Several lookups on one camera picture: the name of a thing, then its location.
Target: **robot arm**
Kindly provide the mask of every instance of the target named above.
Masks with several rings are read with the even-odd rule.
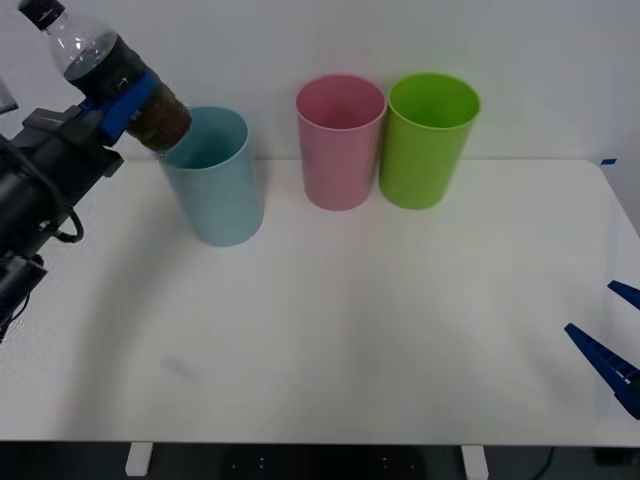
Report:
[[[122,165],[107,147],[120,138],[157,80],[145,74],[104,105],[88,100],[64,113],[35,110],[11,141],[0,136],[0,342],[14,312],[46,275],[40,248],[56,237],[84,235],[73,207],[102,177]],[[60,232],[68,218],[75,234]]]

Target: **bottle cap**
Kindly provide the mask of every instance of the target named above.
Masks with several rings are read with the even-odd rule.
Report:
[[[18,10],[40,30],[45,30],[62,15],[64,5],[58,0],[22,0]]]

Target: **floor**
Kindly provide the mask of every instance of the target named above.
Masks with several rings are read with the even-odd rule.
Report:
[[[124,480],[128,444],[103,443],[3,443],[0,444],[0,478],[12,480]],[[544,464],[549,449],[546,447],[488,447],[487,463],[491,480],[530,479]],[[299,465],[309,455],[308,447],[244,448],[220,445],[158,444],[154,447],[148,480],[217,480],[226,478],[273,478],[267,472],[240,468],[241,457],[258,457],[281,462],[295,458]],[[411,452],[404,454],[411,457]],[[456,447],[420,448],[416,454],[423,460],[417,465],[419,474],[392,473],[378,478],[428,478],[463,480],[460,450]],[[354,475],[349,478],[373,478],[371,475]],[[297,478],[320,478],[318,475]],[[553,463],[542,480],[640,480],[640,465],[598,466],[593,452],[587,448],[559,448]]]

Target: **plastic bottle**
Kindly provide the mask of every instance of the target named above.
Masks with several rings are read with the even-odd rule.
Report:
[[[174,147],[191,126],[191,115],[122,37],[90,17],[71,15],[57,0],[22,0],[18,9],[49,36],[58,70],[96,104],[118,98],[145,73],[157,80],[149,100],[127,131],[157,153]]]

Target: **cup rim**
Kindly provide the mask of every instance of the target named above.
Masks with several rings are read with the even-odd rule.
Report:
[[[175,147],[173,147],[167,153],[164,153],[164,154],[160,155],[160,162],[165,167],[173,168],[175,170],[188,171],[188,172],[203,172],[205,170],[213,170],[214,168],[222,167],[222,166],[226,165],[227,163],[231,162],[233,159],[235,159],[238,155],[240,155],[241,152],[243,152],[247,148],[247,145],[249,144],[249,137],[251,136],[251,129],[249,128],[249,122],[247,122],[247,120],[244,118],[244,116],[240,112],[238,112],[237,110],[235,110],[235,109],[233,109],[231,107],[227,107],[225,105],[204,105],[204,106],[201,106],[201,107],[190,107],[189,111],[191,112],[192,110],[196,110],[196,109],[226,110],[227,112],[231,112],[231,113],[237,115],[238,117],[240,117],[240,119],[244,123],[245,127],[247,128],[247,135],[246,135],[246,137],[244,139],[244,143],[242,144],[242,146],[238,149],[238,151],[236,153],[234,153],[232,156],[230,156],[229,158],[227,158],[223,162],[216,163],[215,165],[210,165],[208,167],[203,167],[203,168],[178,167],[176,165],[172,165],[169,162],[167,162],[166,158],[172,151],[174,151],[175,149],[177,149],[180,146],[180,144],[182,143],[182,141],[185,138],[187,138],[186,135],[189,135],[189,131],[187,130],[187,134],[183,138],[180,139],[180,141],[176,144]]]
[[[350,77],[350,78],[355,78],[357,80],[362,80],[365,83],[368,83],[369,85],[371,85],[374,89],[377,90],[377,92],[382,95],[382,98],[384,99],[384,103],[383,103],[383,107],[382,107],[382,111],[378,114],[378,116],[376,116],[373,120],[359,125],[357,127],[352,127],[352,128],[331,128],[331,127],[325,127],[323,125],[318,125],[315,122],[312,122],[311,120],[309,120],[308,118],[306,118],[304,115],[302,115],[302,113],[300,112],[300,109],[298,108],[298,100],[300,99],[300,94],[302,94],[302,91],[308,86],[311,85],[314,82],[317,82],[319,80],[324,80],[325,78],[332,78],[332,77]],[[373,124],[375,124],[376,122],[379,122],[380,119],[384,118],[385,114],[387,113],[387,105],[388,105],[388,98],[385,95],[384,91],[378,86],[376,85],[374,82],[372,82],[371,80],[369,80],[368,78],[365,78],[361,75],[356,75],[353,73],[341,73],[341,72],[337,72],[337,73],[328,73],[326,75],[320,75],[318,77],[312,78],[311,80],[305,82],[305,84],[302,86],[302,88],[300,88],[300,90],[298,90],[298,94],[296,95],[296,112],[298,114],[298,118],[302,121],[304,121],[306,124],[308,125],[312,125],[313,127],[319,128],[321,130],[325,130],[327,132],[336,132],[336,133],[349,133],[349,132],[355,132],[358,130],[362,130],[364,128],[367,128]]]
[[[461,83],[462,85],[464,85],[465,87],[467,87],[469,89],[469,91],[471,91],[471,93],[473,93],[473,95],[476,97],[476,99],[478,100],[478,109],[476,110],[476,112],[473,114],[473,116],[467,120],[464,123],[460,123],[458,125],[454,125],[453,127],[431,127],[429,125],[422,125],[420,123],[414,122],[413,120],[409,120],[406,116],[404,116],[403,114],[401,114],[391,103],[391,94],[393,93],[393,90],[400,85],[400,83],[404,82],[405,80],[409,80],[415,77],[425,77],[425,76],[433,76],[433,77],[445,77],[448,78],[450,80],[455,80],[458,83]],[[442,73],[442,72],[415,72],[415,73],[411,73],[409,75],[405,75],[404,77],[402,77],[400,80],[398,80],[396,83],[393,84],[393,86],[389,89],[389,95],[388,95],[388,103],[389,103],[389,109],[391,109],[391,111],[393,113],[395,113],[402,121],[413,125],[414,127],[417,128],[421,128],[424,130],[446,130],[446,131],[451,131],[451,130],[457,130],[460,128],[464,128],[468,125],[470,125],[471,123],[473,123],[475,121],[476,118],[478,118],[478,115],[480,115],[480,112],[482,111],[482,99],[480,98],[480,95],[478,95],[478,92],[475,91],[475,89],[469,85],[467,82],[465,82],[464,80],[455,77],[453,75],[449,75],[448,73]]]

